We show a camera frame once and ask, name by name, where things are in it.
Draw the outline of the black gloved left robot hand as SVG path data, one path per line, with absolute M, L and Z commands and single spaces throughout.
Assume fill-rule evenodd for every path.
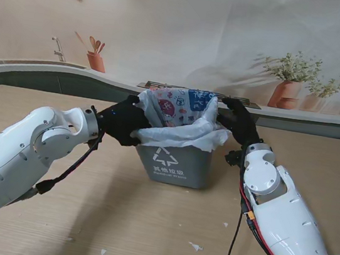
M 139 145 L 141 141 L 132 137 L 132 132 L 151 128 L 144 111 L 136 106 L 139 103 L 138 96 L 129 95 L 126 100 L 98 112 L 100 130 L 115 138 L 121 146 Z

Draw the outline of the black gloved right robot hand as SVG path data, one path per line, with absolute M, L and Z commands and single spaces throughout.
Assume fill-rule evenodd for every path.
M 242 102 L 228 97 L 223 98 L 222 102 L 231 110 L 231 115 L 218 114 L 216 118 L 223 127 L 231 131 L 235 141 L 242 146 L 259 143 L 261 139 L 256 124 Z

